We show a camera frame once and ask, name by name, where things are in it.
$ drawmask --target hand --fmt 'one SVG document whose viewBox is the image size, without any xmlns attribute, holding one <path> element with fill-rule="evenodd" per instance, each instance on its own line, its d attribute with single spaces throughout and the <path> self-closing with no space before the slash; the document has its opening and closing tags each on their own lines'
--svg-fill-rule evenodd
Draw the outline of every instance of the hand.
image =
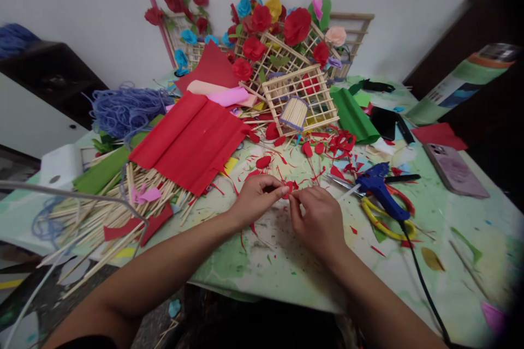
<svg viewBox="0 0 524 349">
<path fill-rule="evenodd" d="M 285 196 L 288 186 L 269 174 L 249 177 L 242 187 L 229 213 L 239 220 L 242 226 L 258 220 L 276 201 Z"/>
<path fill-rule="evenodd" d="M 300 204 L 306 209 L 303 216 Z M 314 186 L 293 192 L 289 208 L 293 230 L 319 259 L 327 262 L 347 247 L 340 205 L 324 188 Z"/>
</svg>

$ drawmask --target power cord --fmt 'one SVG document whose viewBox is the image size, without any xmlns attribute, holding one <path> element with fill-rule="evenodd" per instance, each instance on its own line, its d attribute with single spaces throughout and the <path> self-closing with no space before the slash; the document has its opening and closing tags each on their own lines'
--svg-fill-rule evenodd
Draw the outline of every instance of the power cord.
<svg viewBox="0 0 524 349">
<path fill-rule="evenodd" d="M 446 327 L 444 326 L 444 322 L 440 318 L 437 308 L 435 307 L 435 304 L 433 303 L 433 300 L 431 299 L 430 293 L 427 290 L 426 283 L 424 282 L 424 277 L 422 277 L 422 272 L 420 271 L 419 263 L 416 260 L 415 250 L 413 249 L 413 243 L 411 242 L 411 240 L 408 237 L 408 232 L 406 230 L 404 221 L 398 221 L 398 224 L 400 225 L 402 232 L 404 232 L 404 236 L 408 239 L 409 247 L 411 248 L 411 253 L 413 254 L 413 260 L 415 261 L 416 272 L 419 275 L 420 283 L 422 284 L 422 288 L 424 289 L 424 293 L 426 294 L 426 298 L 427 298 L 428 303 L 430 304 L 431 310 L 433 311 L 433 314 L 435 315 L 435 318 L 437 319 L 440 329 L 442 330 L 442 337 L 444 338 L 444 343 L 446 344 L 447 347 L 450 347 L 451 341 L 449 339 L 448 331 L 446 330 Z"/>
</svg>

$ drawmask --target blue glue gun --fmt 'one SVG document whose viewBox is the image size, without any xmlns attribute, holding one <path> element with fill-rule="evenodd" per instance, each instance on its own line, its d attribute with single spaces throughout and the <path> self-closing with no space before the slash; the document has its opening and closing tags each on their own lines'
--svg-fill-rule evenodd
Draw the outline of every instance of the blue glue gun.
<svg viewBox="0 0 524 349">
<path fill-rule="evenodd" d="M 359 191 L 371 192 L 393 219 L 406 221 L 409 213 L 395 202 L 384 184 L 384 177 L 388 173 L 389 163 L 376 164 L 358 176 L 355 183 L 360 184 Z"/>
</svg>

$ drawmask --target pink phone case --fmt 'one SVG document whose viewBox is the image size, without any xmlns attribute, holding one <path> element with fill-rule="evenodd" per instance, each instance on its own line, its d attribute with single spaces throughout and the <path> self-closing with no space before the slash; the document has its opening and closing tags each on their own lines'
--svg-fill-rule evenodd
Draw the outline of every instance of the pink phone case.
<svg viewBox="0 0 524 349">
<path fill-rule="evenodd" d="M 457 150 L 434 143 L 425 144 L 424 150 L 437 169 L 442 182 L 451 192 L 480 199 L 490 197 Z"/>
</svg>

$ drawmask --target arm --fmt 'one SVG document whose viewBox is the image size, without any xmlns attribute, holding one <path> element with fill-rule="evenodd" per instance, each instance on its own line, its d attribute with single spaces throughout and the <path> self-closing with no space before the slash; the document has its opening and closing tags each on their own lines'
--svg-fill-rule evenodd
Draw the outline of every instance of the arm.
<svg viewBox="0 0 524 349">
<path fill-rule="evenodd" d="M 97 287 L 53 333 L 44 349 L 85 335 L 106 335 L 131 347 L 144 315 L 175 293 L 229 237 L 259 219 L 288 187 L 253 176 L 225 213 L 157 244 Z"/>
<path fill-rule="evenodd" d="M 306 213 L 302 215 L 300 204 Z M 289 196 L 293 229 L 345 288 L 352 316 L 379 348 L 446 348 L 444 342 L 346 245 L 342 211 L 315 186 Z"/>
</svg>

